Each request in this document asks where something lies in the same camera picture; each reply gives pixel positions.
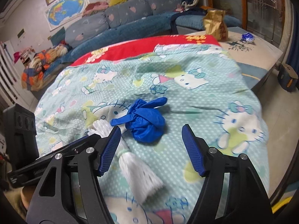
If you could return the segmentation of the person's left hand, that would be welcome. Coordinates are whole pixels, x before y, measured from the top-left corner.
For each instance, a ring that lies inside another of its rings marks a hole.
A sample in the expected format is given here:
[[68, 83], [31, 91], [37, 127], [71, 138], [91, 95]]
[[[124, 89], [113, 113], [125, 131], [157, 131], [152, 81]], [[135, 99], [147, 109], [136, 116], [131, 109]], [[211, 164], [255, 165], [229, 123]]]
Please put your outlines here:
[[26, 210], [28, 210], [29, 208], [29, 204], [31, 202], [35, 190], [36, 190], [35, 186], [25, 186], [21, 190], [21, 194], [20, 194], [21, 201]]

